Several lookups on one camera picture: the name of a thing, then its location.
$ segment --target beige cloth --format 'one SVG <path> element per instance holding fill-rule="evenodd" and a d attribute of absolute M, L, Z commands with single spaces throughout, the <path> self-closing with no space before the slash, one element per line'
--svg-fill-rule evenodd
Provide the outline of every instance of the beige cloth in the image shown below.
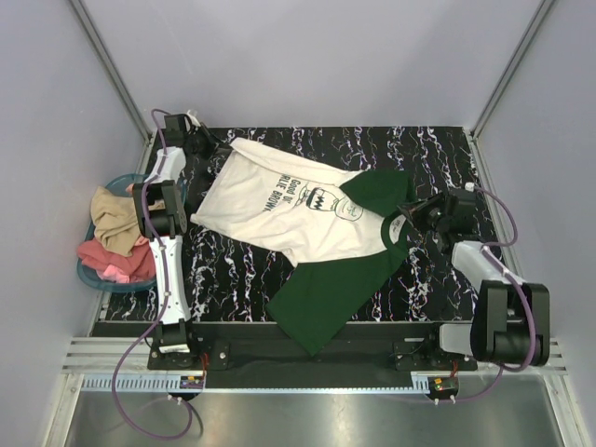
<path fill-rule="evenodd" d="M 91 200 L 91 220 L 95 237 L 103 247 L 122 256 L 130 256 L 141 236 L 132 197 L 114 196 L 101 186 Z"/>

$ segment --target marble pattern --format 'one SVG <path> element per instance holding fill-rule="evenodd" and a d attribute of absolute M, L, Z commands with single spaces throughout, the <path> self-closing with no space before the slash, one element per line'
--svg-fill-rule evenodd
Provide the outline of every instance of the marble pattern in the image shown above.
<path fill-rule="evenodd" d="M 227 141 L 235 137 L 256 140 L 340 169 L 404 169 L 413 176 L 419 197 L 478 181 L 461 128 L 215 129 L 214 133 Z M 183 173 L 189 192 L 187 213 L 196 210 L 226 157 L 223 152 L 209 163 L 189 159 Z M 476 219 L 481 237 L 494 240 L 493 224 L 480 197 Z M 352 319 L 470 319 L 476 292 L 448 265 L 435 242 L 431 235 L 412 234 L 406 262 Z M 281 253 L 237 242 L 192 223 L 184 236 L 185 292 L 194 321 L 269 321 L 264 306 L 291 272 L 290 262 Z M 150 290 L 114 294 L 105 319 L 155 317 L 156 292 Z"/>

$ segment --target t-shirt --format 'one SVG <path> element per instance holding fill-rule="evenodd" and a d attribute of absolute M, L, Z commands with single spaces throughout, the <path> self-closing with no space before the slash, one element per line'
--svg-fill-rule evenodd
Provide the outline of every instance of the t-shirt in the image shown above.
<path fill-rule="evenodd" d="M 235 139 L 191 222 L 283 252 L 296 266 L 267 305 L 315 355 L 399 268 L 415 199 L 403 171 L 345 171 Z"/>

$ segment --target laundry basket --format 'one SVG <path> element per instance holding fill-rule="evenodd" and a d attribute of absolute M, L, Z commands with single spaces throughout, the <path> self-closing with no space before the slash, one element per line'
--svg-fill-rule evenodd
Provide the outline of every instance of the laundry basket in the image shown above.
<path fill-rule="evenodd" d="M 114 179 L 111 182 L 109 182 L 105 186 L 105 189 L 110 191 L 115 196 L 130 197 L 130 194 L 127 193 L 127 187 L 131 183 L 142 183 L 146 178 L 147 175 L 144 174 L 122 175 L 117 179 Z M 180 179 L 178 185 L 181 188 L 181 199 L 184 203 L 186 199 L 186 184 L 183 179 Z M 92 240 L 94 237 L 95 225 L 93 224 L 93 222 L 91 222 L 87 234 L 85 235 L 85 240 Z M 118 284 L 112 281 L 105 281 L 97 275 L 97 272 L 95 270 L 83 265 L 80 259 L 76 264 L 76 273 L 85 284 L 99 291 L 110 291 L 117 293 L 126 293 L 130 291 L 146 291 L 147 289 L 151 289 L 156 284 L 155 278 L 143 282 L 131 282 L 129 284 Z"/>

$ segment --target cartoon face print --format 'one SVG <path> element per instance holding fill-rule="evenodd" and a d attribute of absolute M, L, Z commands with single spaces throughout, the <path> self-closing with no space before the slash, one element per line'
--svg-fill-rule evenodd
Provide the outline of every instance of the cartoon face print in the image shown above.
<path fill-rule="evenodd" d="M 315 187 L 308 190 L 306 185 L 296 201 L 296 206 L 306 202 L 306 206 L 315 211 L 333 211 L 337 217 L 346 221 L 357 221 L 364 209 L 356 205 L 348 196 L 341 198 L 326 189 Z"/>

